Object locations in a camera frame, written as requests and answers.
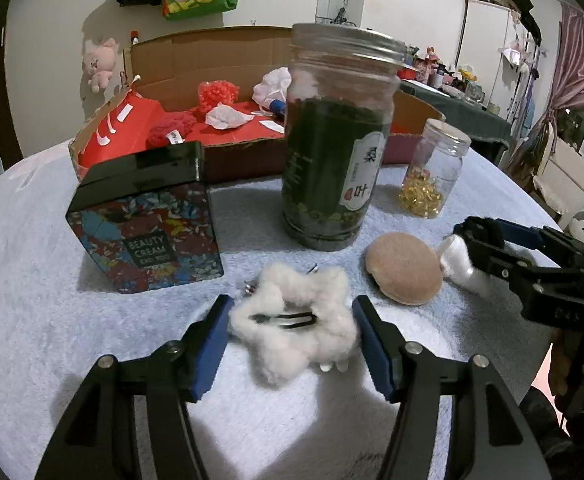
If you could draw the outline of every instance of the pink stuffed animal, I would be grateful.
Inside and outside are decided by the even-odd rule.
[[[91,76],[88,83],[94,93],[108,87],[110,79],[114,76],[117,54],[118,43],[113,38],[98,46],[91,41],[86,43],[83,64],[85,66],[85,72]]]

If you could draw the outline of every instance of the small plastic jar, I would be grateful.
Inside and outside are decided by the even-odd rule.
[[[360,28],[293,27],[283,218],[307,247],[353,243],[367,211],[394,113],[405,46]]]
[[[458,128],[428,119],[403,179],[399,202],[423,218],[436,218],[454,189],[471,139]]]

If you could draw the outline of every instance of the red fluffy ball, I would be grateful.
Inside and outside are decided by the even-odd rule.
[[[198,109],[208,113],[219,104],[231,105],[239,96],[239,87],[229,81],[211,81],[198,85]]]
[[[166,112],[150,128],[146,147],[150,149],[168,146],[170,142],[166,136],[174,130],[178,131],[181,139],[185,140],[196,123],[196,118],[189,112]]]

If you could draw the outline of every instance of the jar lid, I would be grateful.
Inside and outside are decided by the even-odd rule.
[[[292,27],[292,46],[396,65],[405,60],[406,53],[404,43],[380,32],[324,23],[296,23]]]
[[[438,119],[428,119],[425,121],[423,136],[432,142],[444,142],[448,146],[455,146],[459,155],[465,155],[470,149],[472,139],[454,126],[443,123]]]

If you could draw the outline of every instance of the pink curtain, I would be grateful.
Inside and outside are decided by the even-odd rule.
[[[584,108],[584,17],[568,4],[563,5],[560,52],[556,61],[547,116],[556,127],[556,111]]]
[[[556,112],[563,108],[584,107],[584,17],[580,10],[568,4],[563,3],[562,7],[560,49],[548,108],[531,129],[529,140],[508,166],[508,173],[512,176],[518,173],[518,178],[524,178],[521,173],[529,170],[536,173],[547,144],[547,124],[552,123],[557,132]],[[552,144],[552,153],[556,147],[556,138]]]

